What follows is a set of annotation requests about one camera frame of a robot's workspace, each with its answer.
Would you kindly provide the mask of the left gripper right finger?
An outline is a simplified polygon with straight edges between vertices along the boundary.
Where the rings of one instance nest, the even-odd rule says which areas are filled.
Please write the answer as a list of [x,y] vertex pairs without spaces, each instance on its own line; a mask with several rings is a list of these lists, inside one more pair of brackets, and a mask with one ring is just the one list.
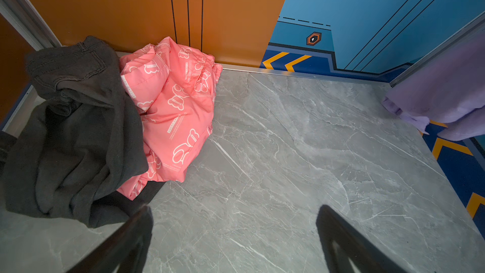
[[329,272],[404,272],[330,206],[320,207],[317,230]]

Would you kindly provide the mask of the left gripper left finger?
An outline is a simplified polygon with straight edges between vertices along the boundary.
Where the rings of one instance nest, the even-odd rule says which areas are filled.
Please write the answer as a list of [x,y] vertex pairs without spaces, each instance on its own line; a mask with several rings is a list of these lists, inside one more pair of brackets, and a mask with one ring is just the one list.
[[69,272],[142,272],[153,227],[151,208],[143,206]]

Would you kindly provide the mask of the purple cloth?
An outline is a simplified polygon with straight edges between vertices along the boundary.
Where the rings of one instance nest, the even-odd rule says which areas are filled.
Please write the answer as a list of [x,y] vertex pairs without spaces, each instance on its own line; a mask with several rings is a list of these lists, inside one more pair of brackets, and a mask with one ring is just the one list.
[[445,124],[438,135],[446,140],[484,135],[484,33],[389,90],[381,104],[421,132],[431,121]]

